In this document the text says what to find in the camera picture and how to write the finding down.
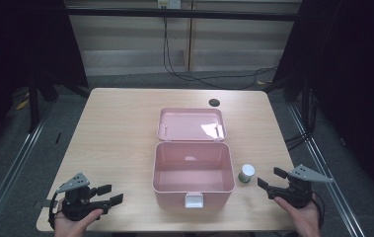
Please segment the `person's left hand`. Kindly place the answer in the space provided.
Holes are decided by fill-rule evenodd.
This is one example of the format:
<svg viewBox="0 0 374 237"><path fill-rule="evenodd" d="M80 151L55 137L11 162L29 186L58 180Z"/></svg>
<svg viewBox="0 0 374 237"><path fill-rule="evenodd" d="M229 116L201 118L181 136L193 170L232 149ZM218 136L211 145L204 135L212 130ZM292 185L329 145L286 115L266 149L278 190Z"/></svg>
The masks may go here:
<svg viewBox="0 0 374 237"><path fill-rule="evenodd" d="M95 209L80 221L68 219L62 212L54 217L54 237L83 237L88 226L94 223L103 211Z"/></svg>

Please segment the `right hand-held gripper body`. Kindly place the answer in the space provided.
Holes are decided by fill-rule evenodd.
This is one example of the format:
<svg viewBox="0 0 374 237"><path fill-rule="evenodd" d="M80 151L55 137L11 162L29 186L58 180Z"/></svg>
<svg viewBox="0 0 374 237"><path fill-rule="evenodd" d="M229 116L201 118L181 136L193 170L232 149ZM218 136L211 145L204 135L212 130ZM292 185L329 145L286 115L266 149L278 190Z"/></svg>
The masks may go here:
<svg viewBox="0 0 374 237"><path fill-rule="evenodd" d="M269 186L269 199L281 197L295 208L305 207L312 199L312 183L331 183L334 179L326 177L304 165L299 165L288 173L288 187Z"/></svg>

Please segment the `white wall power outlet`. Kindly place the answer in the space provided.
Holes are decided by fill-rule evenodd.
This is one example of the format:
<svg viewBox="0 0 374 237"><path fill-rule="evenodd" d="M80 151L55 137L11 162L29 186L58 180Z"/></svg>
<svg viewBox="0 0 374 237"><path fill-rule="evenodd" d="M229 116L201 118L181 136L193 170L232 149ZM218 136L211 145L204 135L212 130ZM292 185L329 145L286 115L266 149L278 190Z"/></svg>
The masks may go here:
<svg viewBox="0 0 374 237"><path fill-rule="evenodd" d="M159 9L181 10L182 1L181 0L157 0L157 6Z"/></svg>

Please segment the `black horizontal frame bar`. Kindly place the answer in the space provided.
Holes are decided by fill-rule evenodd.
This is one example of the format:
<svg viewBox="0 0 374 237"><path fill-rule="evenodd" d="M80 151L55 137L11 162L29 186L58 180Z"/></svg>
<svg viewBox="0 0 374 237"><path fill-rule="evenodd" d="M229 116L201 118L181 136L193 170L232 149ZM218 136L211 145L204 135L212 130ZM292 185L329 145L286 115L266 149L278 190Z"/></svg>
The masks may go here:
<svg viewBox="0 0 374 237"><path fill-rule="evenodd" d="M165 10L165 9L111 9L111 8L66 8L68 15L81 16L116 16L116 17L158 17L190 19L222 19L294 22L300 19L298 14L201 11L201 10Z"/></svg>

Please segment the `person's right hand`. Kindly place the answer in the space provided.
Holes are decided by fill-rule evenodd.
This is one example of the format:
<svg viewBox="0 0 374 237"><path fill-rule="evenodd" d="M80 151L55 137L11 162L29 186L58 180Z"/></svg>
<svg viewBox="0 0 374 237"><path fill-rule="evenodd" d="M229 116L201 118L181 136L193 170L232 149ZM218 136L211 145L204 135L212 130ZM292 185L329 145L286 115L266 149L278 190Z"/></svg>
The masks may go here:
<svg viewBox="0 0 374 237"><path fill-rule="evenodd" d="M274 201L290 216L300 237L321 237L319 212L312 201L303 208L295 208L282 197Z"/></svg>

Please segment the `black metal stand leg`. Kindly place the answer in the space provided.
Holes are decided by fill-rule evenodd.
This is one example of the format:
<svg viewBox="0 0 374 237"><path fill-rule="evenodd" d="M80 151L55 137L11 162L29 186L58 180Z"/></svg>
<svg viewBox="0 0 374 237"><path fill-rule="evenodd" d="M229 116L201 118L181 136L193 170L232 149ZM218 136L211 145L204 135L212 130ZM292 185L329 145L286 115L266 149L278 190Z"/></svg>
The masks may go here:
<svg viewBox="0 0 374 237"><path fill-rule="evenodd" d="M31 123L30 123L29 133L32 133L36 129L39 123L38 93L37 93L36 79L34 76L30 78L29 102L30 102L30 112L31 112Z"/></svg>

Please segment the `pink plastic storage box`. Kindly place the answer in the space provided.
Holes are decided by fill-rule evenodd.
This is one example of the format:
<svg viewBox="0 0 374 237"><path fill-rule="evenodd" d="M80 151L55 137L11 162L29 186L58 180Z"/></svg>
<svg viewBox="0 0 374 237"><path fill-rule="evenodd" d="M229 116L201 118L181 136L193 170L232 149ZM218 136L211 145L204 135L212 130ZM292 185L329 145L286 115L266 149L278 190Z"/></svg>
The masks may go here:
<svg viewBox="0 0 374 237"><path fill-rule="evenodd" d="M160 111L152 187L163 208L221 208L236 186L217 109Z"/></svg>

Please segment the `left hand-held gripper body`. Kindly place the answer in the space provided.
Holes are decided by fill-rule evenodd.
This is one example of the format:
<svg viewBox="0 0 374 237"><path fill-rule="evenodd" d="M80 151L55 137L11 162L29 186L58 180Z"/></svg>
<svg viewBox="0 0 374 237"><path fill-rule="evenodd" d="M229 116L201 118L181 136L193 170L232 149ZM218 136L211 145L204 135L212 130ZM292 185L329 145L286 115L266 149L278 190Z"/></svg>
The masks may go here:
<svg viewBox="0 0 374 237"><path fill-rule="evenodd" d="M103 214L108 213L111 208L109 200L90 202L91 198L98 195L97 188L90 188L89 185L90 182L86 176L78 173L57 189L58 194L65 194L61 212L68 219L80 221L91 211L99 208Z"/></svg>

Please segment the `small silver metal can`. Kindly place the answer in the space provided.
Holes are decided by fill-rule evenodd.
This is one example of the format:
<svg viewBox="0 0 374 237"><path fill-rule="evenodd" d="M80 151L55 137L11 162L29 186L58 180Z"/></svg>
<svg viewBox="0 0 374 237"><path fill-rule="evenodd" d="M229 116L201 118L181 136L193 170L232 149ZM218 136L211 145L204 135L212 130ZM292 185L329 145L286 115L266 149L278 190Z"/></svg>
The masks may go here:
<svg viewBox="0 0 374 237"><path fill-rule="evenodd" d="M238 179L242 183L248 183L252 176L255 174L255 167L251 164L244 164L241 168L241 172L238 175Z"/></svg>

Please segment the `black curtain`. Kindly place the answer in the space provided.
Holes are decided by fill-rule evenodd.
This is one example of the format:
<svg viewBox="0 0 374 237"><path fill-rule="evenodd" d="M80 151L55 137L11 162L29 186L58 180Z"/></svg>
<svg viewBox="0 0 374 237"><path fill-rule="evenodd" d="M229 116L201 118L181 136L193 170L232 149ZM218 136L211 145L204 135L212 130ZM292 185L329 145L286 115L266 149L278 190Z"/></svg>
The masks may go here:
<svg viewBox="0 0 374 237"><path fill-rule="evenodd" d="M309 86L374 181L374 0L301 0L273 81Z"/></svg>
<svg viewBox="0 0 374 237"><path fill-rule="evenodd" d="M64 0L0 0L0 125L17 89L35 86L53 100L56 85L88 85L64 9Z"/></svg>

